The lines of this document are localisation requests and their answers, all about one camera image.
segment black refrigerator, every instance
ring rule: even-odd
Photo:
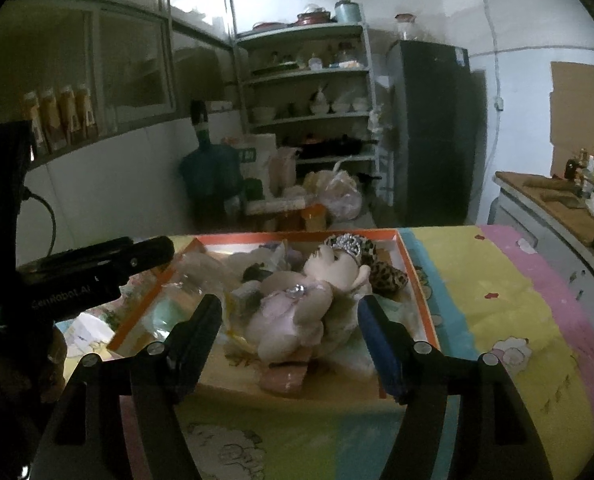
[[[461,225],[475,162],[475,102],[468,52],[398,41],[388,51],[394,81],[394,209],[408,226]]]

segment brown cardboard on wall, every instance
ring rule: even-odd
[[[563,176],[566,161],[585,148],[594,155],[594,66],[552,62],[550,172]]]

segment screw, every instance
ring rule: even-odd
[[[429,354],[432,352],[432,345],[426,341],[417,341],[414,344],[413,349],[418,354]]]
[[[499,357],[490,352],[486,352],[481,360],[488,366],[497,366],[499,364]]]
[[[85,367],[91,367],[96,365],[101,358],[97,354],[86,354],[81,358],[81,364]]]
[[[150,355],[159,355],[165,349],[166,345],[164,345],[161,341],[155,341],[146,346],[146,352],[148,352]]]

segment shelf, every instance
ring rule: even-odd
[[[345,114],[324,114],[324,115],[304,115],[303,117],[290,117],[288,119],[276,119],[269,123],[253,124],[251,128],[263,128],[264,126],[275,126],[276,124],[300,123],[301,121],[318,121],[322,119],[344,119],[353,117],[368,117],[369,112],[348,112]]]
[[[352,75],[352,74],[367,74],[367,68],[323,68],[321,70],[290,70],[281,72],[279,74],[255,77],[244,81],[244,85],[258,85],[261,83],[269,83],[272,81],[278,81],[282,79],[293,79],[293,78],[307,78],[307,77],[318,77],[327,75]]]
[[[359,153],[359,155],[332,155],[320,156],[319,158],[298,158],[297,164],[325,164],[327,162],[339,162],[340,160],[347,160],[348,162],[356,162],[361,160],[374,160],[376,158],[374,153]]]
[[[289,41],[312,41],[338,38],[340,36],[359,37],[362,34],[361,23],[318,23],[317,25],[295,25],[294,27],[268,30],[237,38],[237,44],[248,50],[272,46]]]

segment pink tablecloth stripe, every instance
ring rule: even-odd
[[[481,231],[501,249],[520,273],[532,280],[533,288],[550,307],[565,342],[578,355],[579,373],[594,415],[594,330],[586,314],[543,257],[538,253],[528,254],[517,245],[521,235],[514,229],[486,225],[481,226]]]

